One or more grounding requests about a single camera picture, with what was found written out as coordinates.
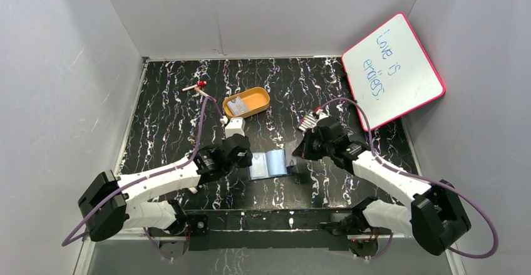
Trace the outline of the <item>blue leather card holder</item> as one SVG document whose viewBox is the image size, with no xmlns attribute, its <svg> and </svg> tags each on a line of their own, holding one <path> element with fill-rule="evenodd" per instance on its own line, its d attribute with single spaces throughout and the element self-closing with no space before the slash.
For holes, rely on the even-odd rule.
<svg viewBox="0 0 531 275">
<path fill-rule="evenodd" d="M 266 156 L 268 176 L 264 179 L 285 177 L 291 174 L 291 168 L 293 167 L 286 167 L 284 149 L 271 150 L 268 152 L 257 152 L 257 153 L 265 153 L 265 156 Z"/>
</svg>

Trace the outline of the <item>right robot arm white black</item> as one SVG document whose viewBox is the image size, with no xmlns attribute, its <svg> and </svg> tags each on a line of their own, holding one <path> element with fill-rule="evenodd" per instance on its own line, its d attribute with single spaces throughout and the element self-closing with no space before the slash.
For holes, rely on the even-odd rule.
<svg viewBox="0 0 531 275">
<path fill-rule="evenodd" d="M 327 117 L 305 131 L 292 156 L 305 160 L 329 157 L 334 164 L 383 189 L 398 200 L 390 204 L 367 197 L 340 221 L 320 224 L 332 235 L 367 234 L 386 228 L 416 242 L 432 255 L 440 255 L 471 228 L 459 196 L 447 181 L 427 184 L 380 164 L 368 145 L 355 141 L 335 119 Z"/>
</svg>

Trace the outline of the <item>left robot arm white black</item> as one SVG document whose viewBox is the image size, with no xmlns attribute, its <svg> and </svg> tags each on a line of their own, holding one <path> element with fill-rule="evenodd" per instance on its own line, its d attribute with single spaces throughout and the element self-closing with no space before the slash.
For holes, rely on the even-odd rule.
<svg viewBox="0 0 531 275">
<path fill-rule="evenodd" d="M 179 235 L 187 227 L 183 210 L 174 200 L 154 202 L 154 198 L 218 181 L 234 168 L 251 165 L 248 137 L 235 134 L 170 165 L 129 175 L 102 172 L 82 194 L 78 207 L 93 242 L 104 241 L 123 229 L 141 227 Z"/>
</svg>

